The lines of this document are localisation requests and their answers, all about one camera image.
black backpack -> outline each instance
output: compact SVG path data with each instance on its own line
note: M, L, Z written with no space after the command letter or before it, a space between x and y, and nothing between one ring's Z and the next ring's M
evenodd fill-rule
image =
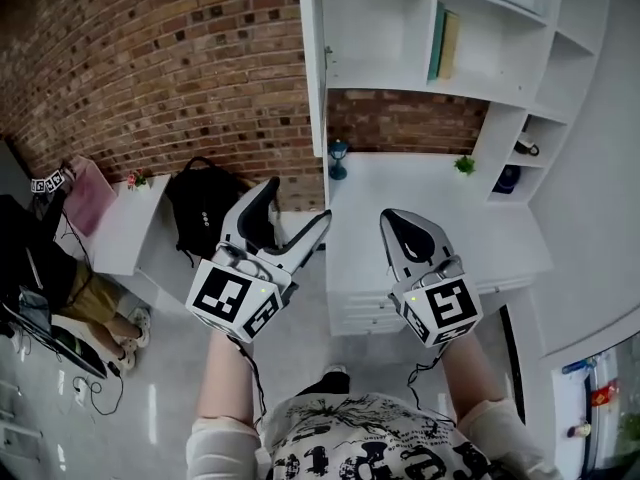
M209 167L191 169L197 161ZM178 226L176 249L211 259L220 241L225 215L247 189L235 176L206 158L189 160L166 190Z

black shirt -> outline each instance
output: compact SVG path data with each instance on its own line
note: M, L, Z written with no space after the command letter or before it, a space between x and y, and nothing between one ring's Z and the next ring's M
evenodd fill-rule
M42 221L11 196L0 195L0 298L16 308L19 287L41 293L52 312L67 305L76 275L76 260L55 243L66 195L58 191ZM43 289L33 275L27 247Z

teal book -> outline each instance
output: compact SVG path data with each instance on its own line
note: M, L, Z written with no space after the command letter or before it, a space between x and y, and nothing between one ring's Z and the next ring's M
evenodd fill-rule
M442 54L442 37L444 36L445 8L442 2L438 2L436 9L436 24L433 30L433 47L431 48L431 62L429 62L429 74L427 80L438 78L440 69L440 55Z

pink bag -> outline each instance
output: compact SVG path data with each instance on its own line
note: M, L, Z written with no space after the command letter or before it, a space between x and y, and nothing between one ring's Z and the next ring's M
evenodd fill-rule
M117 196L91 160L78 156L71 166L76 173L76 181L64 209L76 229L90 237Z

yellow book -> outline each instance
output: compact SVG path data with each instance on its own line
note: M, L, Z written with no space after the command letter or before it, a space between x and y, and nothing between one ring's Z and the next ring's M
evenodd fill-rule
M453 59L456 55L458 44L458 32L460 30L460 17L451 11L445 12L444 38L442 39L442 55L440 56L440 68L438 78L451 78L453 74Z

